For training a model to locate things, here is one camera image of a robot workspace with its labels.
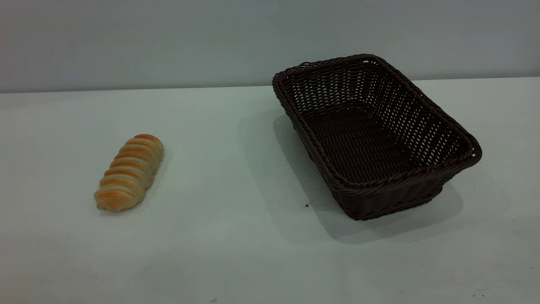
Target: bread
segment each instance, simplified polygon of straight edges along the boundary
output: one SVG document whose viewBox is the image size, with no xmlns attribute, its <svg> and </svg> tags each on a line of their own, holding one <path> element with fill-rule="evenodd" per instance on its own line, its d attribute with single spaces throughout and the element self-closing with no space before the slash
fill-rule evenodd
<svg viewBox="0 0 540 304">
<path fill-rule="evenodd" d="M 163 159 L 163 144 L 152 135 L 140 134 L 120 149 L 94 193 L 97 207 L 118 212 L 141 202 Z"/>
</svg>

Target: brown wicker basket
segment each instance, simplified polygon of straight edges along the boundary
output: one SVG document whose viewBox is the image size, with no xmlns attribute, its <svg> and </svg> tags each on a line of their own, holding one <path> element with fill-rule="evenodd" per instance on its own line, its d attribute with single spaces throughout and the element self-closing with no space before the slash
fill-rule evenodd
<svg viewBox="0 0 540 304">
<path fill-rule="evenodd" d="M 427 203 L 482 157 L 473 136 L 377 56 L 303 63 L 277 73 L 272 86 L 355 220 Z"/>
</svg>

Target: basket bottom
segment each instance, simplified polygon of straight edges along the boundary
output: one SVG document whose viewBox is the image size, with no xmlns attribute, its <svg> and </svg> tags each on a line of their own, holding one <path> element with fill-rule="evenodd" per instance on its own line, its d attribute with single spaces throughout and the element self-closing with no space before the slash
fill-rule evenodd
<svg viewBox="0 0 540 304">
<path fill-rule="evenodd" d="M 392 213 L 405 211 L 405 210 L 412 209 L 412 208 L 421 206 L 423 204 L 426 204 L 426 203 L 430 202 L 435 196 L 437 196 L 441 191 L 442 191 L 442 187 L 435 190 L 434 193 L 430 194 L 429 196 L 427 196 L 427 197 L 425 197 L 423 199 L 413 200 L 413 201 L 406 202 L 406 203 L 400 203 L 400 204 L 397 204 L 397 205 L 392 206 L 390 208 L 385 208 L 385 209 L 383 209 L 383 210 L 381 210 L 379 212 L 368 213 L 368 214 L 365 214 L 363 212 L 359 212 L 359 210 L 356 210 L 355 208 L 351 208 L 351 206 L 344 206 L 341 203 L 341 201 L 336 197 L 336 195 L 334 193 L 332 193 L 332 194 L 334 195 L 334 198 L 337 200 L 337 202 L 341 206 L 341 209 L 343 209 L 345 214 L 347 214 L 351 219 L 353 219 L 355 221 L 367 221 L 367 220 L 376 219 L 376 218 L 381 217 L 381 216 L 385 216 L 385 215 L 389 215 L 389 214 L 392 214 Z"/>
<path fill-rule="evenodd" d="M 362 108 L 308 116 L 306 121 L 332 165 L 352 182 L 386 179 L 421 166 Z"/>
</svg>

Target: white backdrop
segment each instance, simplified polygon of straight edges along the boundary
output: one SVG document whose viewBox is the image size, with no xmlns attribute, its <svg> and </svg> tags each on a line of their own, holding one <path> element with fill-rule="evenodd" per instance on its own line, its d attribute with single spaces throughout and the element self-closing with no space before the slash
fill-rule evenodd
<svg viewBox="0 0 540 304">
<path fill-rule="evenodd" d="M 4 0 L 0 91 L 261 85 L 363 52 L 412 79 L 535 76 L 539 15 L 538 0 Z"/>
</svg>

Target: white table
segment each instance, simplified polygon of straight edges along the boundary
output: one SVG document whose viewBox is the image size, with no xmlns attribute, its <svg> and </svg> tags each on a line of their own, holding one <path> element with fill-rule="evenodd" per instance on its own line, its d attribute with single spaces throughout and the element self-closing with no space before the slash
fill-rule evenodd
<svg viewBox="0 0 540 304">
<path fill-rule="evenodd" d="M 271 87 L 0 95 L 0 302 L 539 303 L 540 78 L 416 84 L 484 156 L 367 222 Z M 156 182 L 134 210 L 96 209 L 139 133 L 165 145 Z"/>
</svg>

